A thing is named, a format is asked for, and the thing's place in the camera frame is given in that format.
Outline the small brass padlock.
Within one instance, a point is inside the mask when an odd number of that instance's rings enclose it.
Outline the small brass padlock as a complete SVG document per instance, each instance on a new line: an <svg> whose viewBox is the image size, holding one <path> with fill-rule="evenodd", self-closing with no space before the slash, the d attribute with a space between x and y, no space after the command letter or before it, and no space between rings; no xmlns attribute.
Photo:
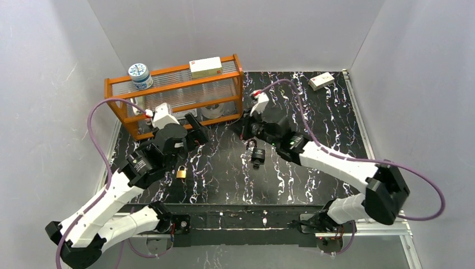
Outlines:
<svg viewBox="0 0 475 269"><path fill-rule="evenodd" d="M185 179L187 177L187 168L184 165L181 165L176 170L177 179Z"/></svg>

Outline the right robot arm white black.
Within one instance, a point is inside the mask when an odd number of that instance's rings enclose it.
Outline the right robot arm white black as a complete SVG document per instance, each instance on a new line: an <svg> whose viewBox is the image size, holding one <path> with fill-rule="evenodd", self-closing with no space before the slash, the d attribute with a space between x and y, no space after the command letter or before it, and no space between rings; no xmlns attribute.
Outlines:
<svg viewBox="0 0 475 269"><path fill-rule="evenodd" d="M396 166L366 159L354 161L350 156L339 159L336 151L318 146L308 135L292 130L285 117L256 118L246 114L230 128L241 140L262 140L274 146L282 159L322 171L359 191L357 195L329 201L315 217L303 222L313 228L331 228L359 219L391 225L410 194Z"/></svg>

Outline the black padlock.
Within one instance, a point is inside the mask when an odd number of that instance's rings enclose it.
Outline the black padlock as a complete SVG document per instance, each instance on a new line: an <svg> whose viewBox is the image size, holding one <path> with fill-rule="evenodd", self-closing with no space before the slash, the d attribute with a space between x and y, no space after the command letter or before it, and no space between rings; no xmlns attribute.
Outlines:
<svg viewBox="0 0 475 269"><path fill-rule="evenodd" d="M260 166L265 163L266 159L266 151L265 149L259 148L258 143L255 138L251 138L246 142L246 149L250 149L251 146L253 147L251 157L250 157L250 162L256 163L259 162Z"/></svg>

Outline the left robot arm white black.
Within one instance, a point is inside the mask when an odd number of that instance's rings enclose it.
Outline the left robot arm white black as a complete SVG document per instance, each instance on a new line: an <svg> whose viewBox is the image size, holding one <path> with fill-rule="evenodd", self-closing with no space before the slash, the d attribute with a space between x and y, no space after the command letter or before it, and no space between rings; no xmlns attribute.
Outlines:
<svg viewBox="0 0 475 269"><path fill-rule="evenodd" d="M192 126L176 123L160 128L119 165L110 182L69 218L50 222L45 231L57 246L56 262L88 268L108 248L145 231L173 234L178 222L162 202L153 202L125 217L113 216L154 182L165 178L188 152L209 141L207 129L191 113Z"/></svg>

